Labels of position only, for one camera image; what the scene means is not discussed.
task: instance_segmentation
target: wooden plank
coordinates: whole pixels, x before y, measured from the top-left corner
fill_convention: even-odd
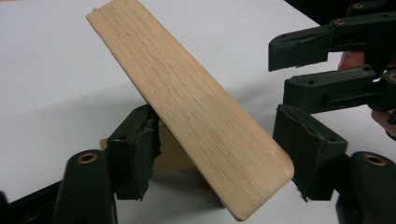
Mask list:
[[[138,1],[87,19],[235,219],[292,178],[283,149]]]
[[[154,174],[195,167],[189,155],[187,155],[169,129],[165,125],[161,125],[159,129],[161,155],[155,159],[152,167]],[[105,150],[107,148],[107,139],[101,139],[99,144],[100,148]]]

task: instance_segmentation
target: white surface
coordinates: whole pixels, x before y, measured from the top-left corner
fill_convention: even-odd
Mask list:
[[[107,0],[0,2],[0,189],[10,201],[62,178],[66,161],[98,148],[144,101],[85,19]],[[327,63],[269,73],[267,45],[316,26],[280,0],[142,3],[271,133],[284,79]],[[366,106],[316,115],[349,141],[396,161]],[[246,223],[337,223],[334,202],[305,203],[290,182]],[[141,202],[118,202],[120,223],[236,223],[194,171],[155,175]]]

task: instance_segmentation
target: wood grain surface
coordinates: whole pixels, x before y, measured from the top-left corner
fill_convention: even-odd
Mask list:
[[[138,1],[87,19],[236,220],[292,178],[283,149]]]

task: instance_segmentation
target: white table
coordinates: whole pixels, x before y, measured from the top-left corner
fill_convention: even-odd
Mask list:
[[[9,201],[62,179],[74,154],[99,148],[145,102],[85,19],[107,0],[0,2],[0,190]],[[277,0],[142,3],[271,133],[284,79],[327,63],[269,73],[267,45],[316,26]],[[349,142],[396,161],[366,106],[315,115]],[[155,175],[144,201],[117,202],[119,223],[236,223],[193,170]],[[289,182],[246,223],[337,223],[331,202],[305,203]]]

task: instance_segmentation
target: human hand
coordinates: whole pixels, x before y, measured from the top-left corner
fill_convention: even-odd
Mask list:
[[[348,51],[344,52],[341,61],[338,64],[338,70],[345,70],[351,67],[359,66],[364,64],[364,52],[363,51]],[[396,67],[396,55],[393,57],[389,67]],[[372,118],[381,127],[385,129],[390,135],[396,136],[396,125],[388,124],[388,119],[394,110],[380,112],[372,111]]]

